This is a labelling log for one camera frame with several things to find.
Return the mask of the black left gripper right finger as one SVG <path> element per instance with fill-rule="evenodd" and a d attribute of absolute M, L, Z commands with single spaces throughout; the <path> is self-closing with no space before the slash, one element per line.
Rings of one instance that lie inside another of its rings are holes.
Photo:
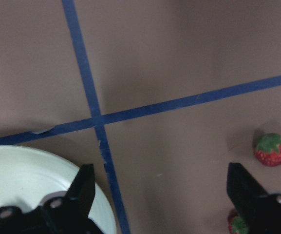
<path fill-rule="evenodd" d="M 235 162 L 228 165 L 226 191 L 250 234 L 281 234 L 281 193 L 269 193 Z"/>

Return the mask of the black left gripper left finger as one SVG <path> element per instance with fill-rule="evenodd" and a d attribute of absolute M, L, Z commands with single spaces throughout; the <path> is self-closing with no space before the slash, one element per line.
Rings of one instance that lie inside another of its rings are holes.
<path fill-rule="evenodd" d="M 27 213 L 16 206 L 0 207 L 0 234 L 99 234 L 101 229 L 88 217 L 94 197 L 94 166 L 84 164 L 65 195 Z"/>

